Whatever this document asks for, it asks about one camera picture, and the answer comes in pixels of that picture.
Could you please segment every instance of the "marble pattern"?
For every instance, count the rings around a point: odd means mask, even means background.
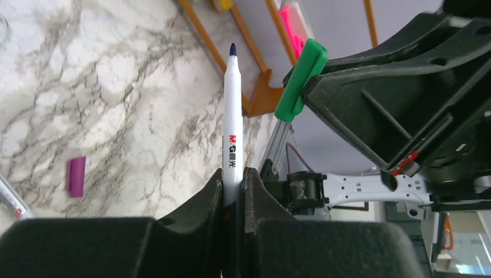
[[[0,65],[0,173],[40,216],[162,217],[221,164],[222,75],[173,1],[2,1]],[[246,166],[274,124],[244,120]]]

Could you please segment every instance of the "blue pen tip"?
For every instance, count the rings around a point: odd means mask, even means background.
[[[237,55],[237,50],[235,49],[235,43],[232,43],[232,45],[230,46],[230,55],[234,55],[236,56]]]

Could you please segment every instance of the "wall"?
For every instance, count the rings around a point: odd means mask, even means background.
[[[435,11],[440,0],[372,0],[379,42],[401,29],[418,13]],[[371,48],[369,29],[362,0],[304,0],[303,7],[315,39],[339,58]],[[292,123],[296,144],[308,164],[323,173],[355,173],[373,166],[367,158],[342,140],[308,108]],[[371,204],[374,210],[378,205]],[[347,220],[378,219],[379,212],[332,212]]]

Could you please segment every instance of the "yellow block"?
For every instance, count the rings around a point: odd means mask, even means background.
[[[232,0],[211,0],[211,1],[215,6],[215,10],[217,10],[217,12],[219,13],[229,10],[233,6]]]

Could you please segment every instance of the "purple cable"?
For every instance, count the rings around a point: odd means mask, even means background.
[[[83,196],[83,180],[85,178],[85,156],[71,159],[68,162],[67,191],[72,198]]]
[[[312,173],[315,173],[314,169],[312,169],[312,167],[310,167],[307,162],[305,161],[305,159],[300,155],[300,153],[298,152],[298,150],[293,147],[292,144],[290,143],[286,143],[285,144],[285,151],[287,153],[287,167],[288,167],[288,173],[290,174],[291,171],[290,171],[290,159],[288,158],[288,148],[290,148],[295,154],[296,156],[298,157],[298,159],[300,159],[300,161],[303,163],[303,165],[309,170],[311,171]]]

